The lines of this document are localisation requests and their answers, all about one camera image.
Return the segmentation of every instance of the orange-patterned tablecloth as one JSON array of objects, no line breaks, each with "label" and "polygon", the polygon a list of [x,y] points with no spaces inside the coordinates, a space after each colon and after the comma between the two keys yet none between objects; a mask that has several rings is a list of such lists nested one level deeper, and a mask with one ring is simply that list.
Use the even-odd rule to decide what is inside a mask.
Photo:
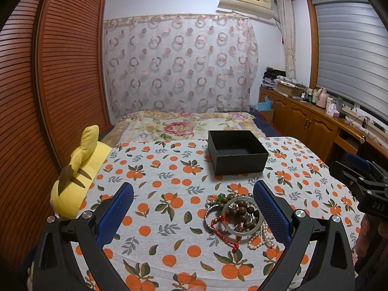
[{"label": "orange-patterned tablecloth", "polygon": [[[362,213],[348,189],[301,142],[289,137],[259,140],[270,153],[264,172],[239,176],[214,176],[206,140],[125,142],[112,150],[80,213],[96,209],[123,182],[133,185],[135,200],[115,239],[104,247],[131,290],[183,291],[201,285],[208,291],[256,291],[284,246],[251,251],[242,240],[232,256],[229,246],[204,229],[202,218],[208,195],[247,194],[259,179],[312,217],[340,215],[354,245]],[[314,246],[306,250],[293,287],[300,284]],[[73,248],[85,280],[97,290],[79,246]]]}]

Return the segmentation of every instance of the white wall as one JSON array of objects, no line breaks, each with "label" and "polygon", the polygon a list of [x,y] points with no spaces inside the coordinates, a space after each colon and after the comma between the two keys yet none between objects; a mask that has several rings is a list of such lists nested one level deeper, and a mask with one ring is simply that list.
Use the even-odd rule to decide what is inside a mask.
[{"label": "white wall", "polygon": [[[106,0],[105,19],[136,15],[209,13],[214,14],[219,0]],[[252,20],[259,45],[259,66],[251,88],[251,103],[259,98],[266,67],[285,69],[282,34],[275,20]]]},{"label": "white wall", "polygon": [[310,84],[311,29],[307,0],[292,1],[295,18],[295,66],[296,79],[304,85]]}]

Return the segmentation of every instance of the screw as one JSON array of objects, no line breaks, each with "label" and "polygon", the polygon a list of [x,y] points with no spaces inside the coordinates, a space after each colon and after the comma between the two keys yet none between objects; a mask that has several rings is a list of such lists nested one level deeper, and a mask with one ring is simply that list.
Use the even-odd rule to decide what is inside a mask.
[{"label": "screw", "polygon": [[336,222],[336,223],[341,222],[341,218],[340,218],[338,215],[333,215],[333,216],[332,216],[332,219],[333,219],[333,221]]},{"label": "screw", "polygon": [[55,216],[53,215],[50,215],[48,218],[47,218],[47,223],[53,223],[55,221]]},{"label": "screw", "polygon": [[301,209],[296,210],[295,214],[299,218],[304,218],[306,216],[306,213],[303,210],[301,210]]},{"label": "screw", "polygon": [[88,218],[90,218],[92,216],[92,214],[93,214],[93,212],[88,210],[88,211],[85,211],[84,213],[82,213],[82,217],[84,219],[88,219]]}]

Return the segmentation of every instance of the red string bracelet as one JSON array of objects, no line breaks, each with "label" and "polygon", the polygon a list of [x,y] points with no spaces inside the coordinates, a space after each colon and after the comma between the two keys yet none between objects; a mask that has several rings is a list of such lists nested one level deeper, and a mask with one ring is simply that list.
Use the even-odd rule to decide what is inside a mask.
[{"label": "red string bracelet", "polygon": [[[226,216],[222,215],[222,216],[220,216],[218,219],[219,219],[219,221],[222,222],[222,221],[225,221],[227,218],[226,218]],[[241,236],[237,236],[236,243],[234,243],[234,242],[229,241],[225,236],[223,236],[223,235],[222,235],[222,234],[214,227],[214,220],[211,221],[210,227],[213,229],[215,235],[217,235],[217,236],[220,238],[220,240],[222,240],[223,242],[225,242],[225,243],[227,243],[227,244],[233,246],[232,252],[236,252],[236,251],[239,249],[239,247],[240,247],[240,244],[239,244],[239,243],[240,243],[240,240],[241,240]]]}]

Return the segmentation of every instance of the jewelry pile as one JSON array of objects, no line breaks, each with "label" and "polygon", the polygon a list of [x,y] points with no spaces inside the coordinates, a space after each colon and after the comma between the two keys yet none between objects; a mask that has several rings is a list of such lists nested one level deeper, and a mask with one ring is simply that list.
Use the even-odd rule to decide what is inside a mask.
[{"label": "jewelry pile", "polygon": [[[238,250],[239,242],[242,236],[249,236],[254,234],[249,242],[248,248],[250,250],[256,250],[262,245],[267,247],[275,246],[275,239],[272,234],[267,232],[268,225],[263,219],[263,215],[258,209],[252,194],[247,196],[238,196],[234,193],[225,196],[225,194],[219,194],[218,196],[208,196],[205,204],[206,214],[204,217],[205,228],[209,232],[214,232],[222,241],[233,246],[233,252]],[[219,217],[214,218],[210,225],[207,223],[209,214],[214,211],[221,211]],[[235,227],[229,226],[232,221],[235,220]],[[222,223],[224,230],[218,231],[215,228],[217,223]],[[225,238],[222,234],[230,233],[236,236],[236,242],[231,242]],[[257,238],[261,237],[258,245],[252,245],[252,242]]]}]

